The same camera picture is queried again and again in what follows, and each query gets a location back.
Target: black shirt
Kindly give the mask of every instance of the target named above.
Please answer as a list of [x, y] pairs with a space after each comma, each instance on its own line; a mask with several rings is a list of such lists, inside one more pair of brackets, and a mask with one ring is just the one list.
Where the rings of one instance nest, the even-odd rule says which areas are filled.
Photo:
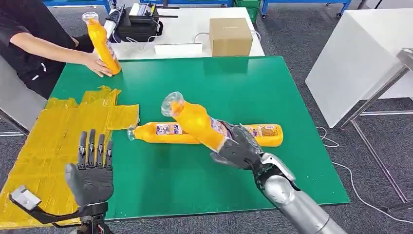
[[62, 47], [75, 48], [73, 40], [41, 0], [0, 1], [0, 55], [17, 75], [25, 81], [43, 71], [42, 63], [48, 70], [62, 66], [61, 62], [29, 54], [9, 42], [15, 34], [28, 32]]

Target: plastic bottle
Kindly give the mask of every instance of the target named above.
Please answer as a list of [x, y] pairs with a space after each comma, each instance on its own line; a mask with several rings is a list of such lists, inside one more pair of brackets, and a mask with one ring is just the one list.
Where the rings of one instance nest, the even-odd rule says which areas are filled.
[[106, 30], [99, 23], [99, 15], [96, 12], [86, 12], [83, 14], [82, 19], [88, 27], [89, 37], [100, 59], [111, 70], [112, 75], [118, 74], [120, 72], [120, 64], [113, 49], [108, 44]]
[[170, 93], [164, 99], [161, 111], [164, 116], [173, 117], [183, 131], [215, 152], [220, 150], [228, 138], [232, 138], [228, 129], [221, 122], [210, 117], [203, 106], [185, 101], [179, 92]]
[[149, 143], [200, 144], [196, 138], [185, 133], [177, 122], [150, 122], [136, 128], [131, 126], [128, 138]]
[[[278, 124], [243, 125], [263, 147], [281, 145], [283, 134]], [[187, 134], [177, 122], [150, 122], [128, 129], [130, 140], [140, 139], [149, 143], [201, 144], [195, 137]]]

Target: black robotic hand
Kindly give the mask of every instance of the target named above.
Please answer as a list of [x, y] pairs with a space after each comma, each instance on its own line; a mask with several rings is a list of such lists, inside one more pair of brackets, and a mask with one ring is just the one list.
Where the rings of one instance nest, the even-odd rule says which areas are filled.
[[86, 206], [107, 201], [113, 194], [112, 141], [104, 151], [105, 135], [99, 136], [94, 160], [95, 129], [89, 133], [88, 153], [86, 154], [87, 133], [82, 132], [77, 157], [77, 164], [65, 166], [65, 179], [79, 206]]
[[231, 133], [232, 140], [227, 140], [219, 152], [210, 154], [214, 161], [242, 169], [251, 169], [251, 165], [260, 164], [263, 150], [253, 135], [241, 124], [220, 122]]

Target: black bag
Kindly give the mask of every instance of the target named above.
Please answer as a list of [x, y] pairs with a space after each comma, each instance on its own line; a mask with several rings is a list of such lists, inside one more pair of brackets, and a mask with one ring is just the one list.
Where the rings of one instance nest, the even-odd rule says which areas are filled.
[[137, 42], [148, 42], [150, 37], [162, 35], [164, 25], [159, 19], [154, 19], [152, 23], [131, 23], [129, 20], [131, 7], [127, 7], [125, 11], [116, 29], [116, 33], [122, 41], [129, 42], [127, 38], [131, 38]]

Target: floor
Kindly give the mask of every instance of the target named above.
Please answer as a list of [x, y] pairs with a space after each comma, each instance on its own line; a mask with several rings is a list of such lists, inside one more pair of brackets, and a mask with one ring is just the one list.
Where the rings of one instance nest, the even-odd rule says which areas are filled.
[[[360, 0], [353, 0], [350, 9], [356, 9]], [[262, 36], [261, 44], [266, 55], [281, 55], [294, 78], [308, 111], [317, 126], [327, 128], [317, 104], [313, 100], [304, 80], [332, 33], [338, 19], [335, 14], [340, 4], [271, 4], [266, 19], [258, 17], [256, 29]], [[85, 33], [81, 14], [84, 9], [51, 8], [63, 27], [73, 36]], [[104, 14], [103, 8], [97, 12]], [[377, 102], [372, 110], [413, 109], [408, 98]], [[413, 199], [413, 117], [361, 117], [358, 121], [377, 153], [397, 177], [397, 182], [405, 195]], [[0, 122], [0, 132], [9, 126]], [[394, 190], [384, 177], [374, 159], [352, 126], [345, 130], [328, 130], [329, 138], [340, 144], [337, 148], [327, 148], [332, 161], [350, 167], [355, 177], [355, 186], [360, 196], [367, 202], [380, 206], [398, 202]], [[24, 143], [23, 137], [0, 138], [0, 185]], [[351, 203], [325, 207], [331, 217], [350, 234], [412, 234], [413, 225], [400, 223], [362, 204], [351, 188], [350, 175], [337, 168], [341, 181], [351, 199]], [[397, 218], [413, 220], [413, 209], [395, 214]], [[294, 234], [291, 224], [278, 212], [250, 212], [238, 214], [205, 215], [183, 218], [141, 219], [121, 223], [109, 223], [115, 233], [174, 233], [174, 234]], [[0, 234], [62, 234], [68, 230], [55, 228], [23, 229], [0, 231]]]

